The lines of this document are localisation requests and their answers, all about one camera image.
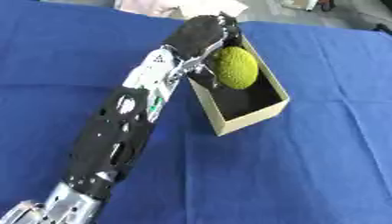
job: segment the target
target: beige box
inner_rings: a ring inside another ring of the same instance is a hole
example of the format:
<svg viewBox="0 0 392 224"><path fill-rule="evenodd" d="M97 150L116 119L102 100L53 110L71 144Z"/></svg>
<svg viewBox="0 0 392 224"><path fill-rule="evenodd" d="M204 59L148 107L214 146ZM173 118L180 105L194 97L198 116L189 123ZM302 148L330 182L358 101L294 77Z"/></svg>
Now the beige box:
<svg viewBox="0 0 392 224"><path fill-rule="evenodd" d="M277 116L290 100L290 97L287 95L275 75L270 71L263 59L260 58L256 50L245 37L243 37L242 45L247 51L255 56L259 65L258 81L260 84L257 83L257 85L254 84L252 87L247 88L250 89L248 92L247 89L227 90L232 92L216 94L201 86L196 81L189 79L217 136L222 136L262 120ZM246 106L242 106L242 109L239 112L235 111L235 107L239 104L243 104L245 101L251 102L248 105L253 106L249 106L248 111L243 109L246 108ZM232 115L226 115L225 110L229 111L227 113L231 113Z"/></svg>

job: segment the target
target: textured ball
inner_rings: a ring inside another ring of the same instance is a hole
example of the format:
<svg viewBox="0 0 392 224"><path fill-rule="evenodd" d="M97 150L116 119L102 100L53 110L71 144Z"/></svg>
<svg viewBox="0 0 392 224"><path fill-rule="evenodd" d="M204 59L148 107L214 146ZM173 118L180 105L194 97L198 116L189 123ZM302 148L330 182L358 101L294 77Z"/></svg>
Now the textured ball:
<svg viewBox="0 0 392 224"><path fill-rule="evenodd" d="M251 86L257 79L258 66L253 55L238 46L220 49L215 55L215 74L218 80L234 89Z"/></svg>

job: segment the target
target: table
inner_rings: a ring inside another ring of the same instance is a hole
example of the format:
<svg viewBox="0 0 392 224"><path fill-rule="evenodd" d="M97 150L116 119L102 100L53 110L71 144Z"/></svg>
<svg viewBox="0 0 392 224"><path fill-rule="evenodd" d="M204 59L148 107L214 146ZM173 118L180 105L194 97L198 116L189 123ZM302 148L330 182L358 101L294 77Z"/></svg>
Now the table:
<svg viewBox="0 0 392 224"><path fill-rule="evenodd" d="M46 198L84 122L180 24L0 3L0 214ZM391 37L261 22L241 28L287 89L288 107L217 137L183 80L99 223L390 223Z"/></svg>

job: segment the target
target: robot forearm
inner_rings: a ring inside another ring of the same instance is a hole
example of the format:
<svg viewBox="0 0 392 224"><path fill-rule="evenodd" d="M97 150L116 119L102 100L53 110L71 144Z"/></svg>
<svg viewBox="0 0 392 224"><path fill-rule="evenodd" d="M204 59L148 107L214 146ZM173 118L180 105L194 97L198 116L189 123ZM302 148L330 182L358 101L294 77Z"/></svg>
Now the robot forearm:
<svg viewBox="0 0 392 224"><path fill-rule="evenodd" d="M199 72L205 58L239 38L235 20L196 17L149 53L87 121L75 142L66 175L46 203L21 202L0 224L87 224L108 202L142 152L162 108L184 74Z"/></svg>

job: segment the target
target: silver metal component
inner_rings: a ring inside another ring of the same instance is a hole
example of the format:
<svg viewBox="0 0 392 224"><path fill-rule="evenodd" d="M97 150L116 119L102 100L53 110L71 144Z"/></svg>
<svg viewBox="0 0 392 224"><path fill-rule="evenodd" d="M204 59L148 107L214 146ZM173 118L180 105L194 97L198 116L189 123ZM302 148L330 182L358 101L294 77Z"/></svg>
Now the silver metal component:
<svg viewBox="0 0 392 224"><path fill-rule="evenodd" d="M0 224L36 224L42 219L40 204L22 201L0 219Z"/></svg>
<svg viewBox="0 0 392 224"><path fill-rule="evenodd" d="M74 191L64 183L59 183L45 203L41 223L81 224L89 223L101 206L99 200Z"/></svg>
<svg viewBox="0 0 392 224"><path fill-rule="evenodd" d="M129 132L130 131L130 124L129 123L124 123L122 126L121 126L121 130L123 131L123 132Z"/></svg>
<svg viewBox="0 0 392 224"><path fill-rule="evenodd" d="M44 205L23 201L12 208L0 224L87 224L101 202L60 183Z"/></svg>
<svg viewBox="0 0 392 224"><path fill-rule="evenodd" d="M121 115L127 114L130 111L132 111L136 106L136 102L132 97L129 97L127 95L123 95L118 99L117 102L117 111Z"/></svg>
<svg viewBox="0 0 392 224"><path fill-rule="evenodd" d="M226 24L226 19L222 15L218 16L218 23L219 25L223 26Z"/></svg>
<svg viewBox="0 0 392 224"><path fill-rule="evenodd" d="M112 171L112 172L105 172L105 171L100 171L95 174L97 177L101 179L106 179L107 181L114 182L115 177L117 176L117 172Z"/></svg>

